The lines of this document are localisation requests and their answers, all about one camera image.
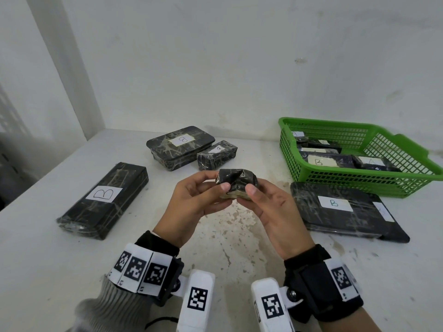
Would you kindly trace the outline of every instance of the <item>handwritten label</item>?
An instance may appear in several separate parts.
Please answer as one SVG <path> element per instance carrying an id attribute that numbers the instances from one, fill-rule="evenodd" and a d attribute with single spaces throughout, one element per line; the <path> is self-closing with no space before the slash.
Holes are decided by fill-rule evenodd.
<path id="1" fill-rule="evenodd" d="M 325 208 L 353 212 L 351 204 L 346 199 L 318 196 L 318 201 Z"/>
<path id="2" fill-rule="evenodd" d="M 293 132 L 292 132 L 292 135 L 293 135 L 294 137 L 303 137 L 303 136 L 304 136 L 304 133 L 303 133 L 302 131 L 293 131 Z"/>
<path id="3" fill-rule="evenodd" d="M 180 136 L 177 136 L 175 139 L 169 140 L 169 142 L 171 142 L 176 147 L 181 146 L 181 145 L 186 144 L 191 141 L 195 141 L 195 139 L 190 134 L 180 135 Z"/>
<path id="4" fill-rule="evenodd" d="M 123 190 L 122 188 L 115 188 L 113 186 L 96 186 L 87 196 L 86 199 L 92 201 L 103 201 L 105 203 L 112 203 L 118 194 Z"/>
<path id="5" fill-rule="evenodd" d="M 224 150 L 224 148 L 221 145 L 218 145 L 214 149 L 208 151 L 208 153 L 210 153 L 210 154 L 218 154 L 222 150 Z"/>
<path id="6" fill-rule="evenodd" d="M 380 212 L 383 219 L 386 221 L 389 221 L 390 223 L 395 223 L 394 218 L 392 218 L 391 214 L 389 213 L 388 209 L 383 205 L 383 203 L 379 203 L 377 201 L 372 202 L 375 207 L 377 207 L 377 210 Z"/>
<path id="7" fill-rule="evenodd" d="M 326 149 L 317 149 L 317 148 L 302 148 L 301 151 L 310 151 L 312 153 L 325 153 Z"/>
<path id="8" fill-rule="evenodd" d="M 307 162 L 314 166 L 333 166 L 338 167 L 337 162 L 333 158 L 309 155 Z"/>
<path id="9" fill-rule="evenodd" d="M 360 161 L 362 161 L 365 164 L 374 164 L 376 166 L 386 166 L 385 163 L 383 163 L 381 158 L 376 157 L 364 157 L 364 156 L 358 156 Z"/>

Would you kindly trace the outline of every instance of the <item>white table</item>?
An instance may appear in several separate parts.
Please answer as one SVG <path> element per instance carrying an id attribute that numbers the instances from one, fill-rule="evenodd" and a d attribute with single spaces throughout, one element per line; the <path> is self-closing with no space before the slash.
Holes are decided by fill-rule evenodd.
<path id="1" fill-rule="evenodd" d="M 95 297 L 100 279 L 128 242 L 152 229 L 175 184 L 197 172 L 193 162 L 167 172 L 145 143 L 159 133 L 104 130 L 0 212 L 0 331 L 64 331 L 75 305 Z M 291 176 L 277 142 L 226 139 L 238 146 L 226 167 L 245 168 L 283 189 Z M 104 241 L 73 236 L 55 219 L 116 163 L 147 167 L 149 183 Z M 384 331 L 441 331 L 443 324 L 443 184 L 433 182 L 407 199 L 383 198 L 411 236 L 409 244 L 312 233 L 333 256 L 341 256 L 363 289 L 365 308 Z M 254 280 L 284 278 L 261 223 L 236 202 L 203 217 L 181 249 L 184 274 L 191 268 L 216 278 L 208 331 L 257 331 L 251 304 Z M 181 300 L 154 307 L 150 319 L 178 316 Z M 315 321 L 297 329 L 318 331 Z M 175 331 L 160 322 L 152 331 Z"/>

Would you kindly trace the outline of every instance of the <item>black package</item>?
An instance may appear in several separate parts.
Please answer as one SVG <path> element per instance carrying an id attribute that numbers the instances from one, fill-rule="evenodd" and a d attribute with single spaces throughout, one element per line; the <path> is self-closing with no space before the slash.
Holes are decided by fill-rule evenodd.
<path id="1" fill-rule="evenodd" d="M 391 212 L 386 208 L 385 204 L 381 201 L 380 197 L 376 194 L 369 193 L 369 198 L 379 210 L 381 216 L 385 219 L 388 231 L 379 237 L 380 240 L 394 241 L 400 243 L 408 243 L 411 241 L 409 235 L 400 227 L 397 221 L 392 216 Z"/>
<path id="2" fill-rule="evenodd" d="M 228 141 L 220 141 L 197 154 L 198 168 L 200 170 L 215 170 L 233 159 L 237 147 Z"/>
<path id="3" fill-rule="evenodd" d="M 120 162 L 57 223 L 76 235 L 104 240 L 148 181 L 144 166 Z"/>
<path id="4" fill-rule="evenodd" d="M 252 184 L 256 188 L 259 187 L 257 177 L 251 171 L 244 169 L 220 169 L 215 184 L 225 182 L 231 184 L 231 189 L 222 198 L 241 197 L 250 201 L 251 198 L 248 197 L 245 191 L 246 185 Z"/>
<path id="5" fill-rule="evenodd" d="M 352 155 L 352 159 L 355 167 L 358 169 L 401 172 L 398 167 L 385 157 L 378 158 Z"/>
<path id="6" fill-rule="evenodd" d="M 146 142 L 152 156 L 166 170 L 174 171 L 197 159 L 197 153 L 215 141 L 212 135 L 189 126 Z"/>
<path id="7" fill-rule="evenodd" d="M 323 154 L 300 151 L 302 158 L 314 166 L 355 169 L 351 155 Z"/>
<path id="8" fill-rule="evenodd" d="M 325 148 L 309 148 L 307 142 L 297 143 L 297 149 L 299 151 L 305 151 L 310 153 L 324 153 L 324 154 L 336 154 L 338 155 L 338 151 L 335 149 L 325 149 Z"/>
<path id="9" fill-rule="evenodd" d="M 338 153 L 341 153 L 341 145 L 335 141 L 309 139 L 307 140 L 307 146 L 310 148 L 335 149 Z"/>
<path id="10" fill-rule="evenodd" d="M 302 131 L 292 131 L 292 136 L 297 140 L 297 143 L 304 143 L 309 140 Z"/>
<path id="11" fill-rule="evenodd" d="M 378 238 L 388 225 L 368 194 L 340 185 L 294 182 L 291 184 L 307 229 L 366 238 Z"/>

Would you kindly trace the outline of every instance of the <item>white wall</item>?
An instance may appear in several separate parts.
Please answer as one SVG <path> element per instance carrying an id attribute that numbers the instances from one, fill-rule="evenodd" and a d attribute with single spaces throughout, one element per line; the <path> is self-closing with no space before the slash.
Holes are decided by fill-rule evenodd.
<path id="1" fill-rule="evenodd" d="M 0 0 L 0 142 L 34 180 L 86 143 L 26 0 Z"/>
<path id="2" fill-rule="evenodd" d="M 108 128 L 277 139 L 277 119 L 443 141 L 443 0 L 62 0 Z"/>

